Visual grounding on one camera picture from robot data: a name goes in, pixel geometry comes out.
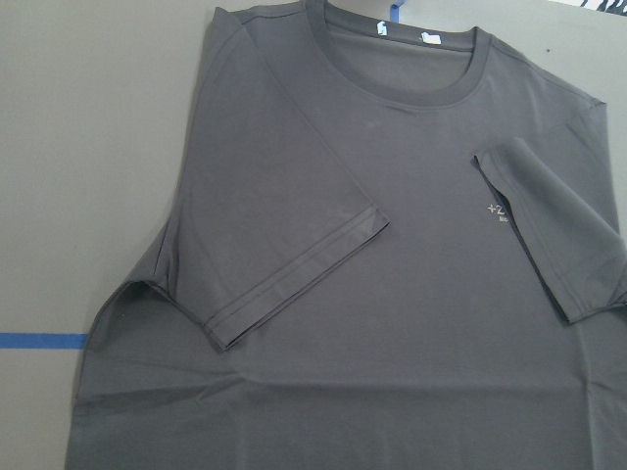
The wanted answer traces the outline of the brown t-shirt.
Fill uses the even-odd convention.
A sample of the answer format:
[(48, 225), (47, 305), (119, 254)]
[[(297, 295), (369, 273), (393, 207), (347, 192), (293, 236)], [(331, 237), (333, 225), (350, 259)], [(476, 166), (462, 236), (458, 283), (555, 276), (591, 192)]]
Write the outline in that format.
[(606, 105), (475, 27), (216, 9), (70, 469), (622, 469)]

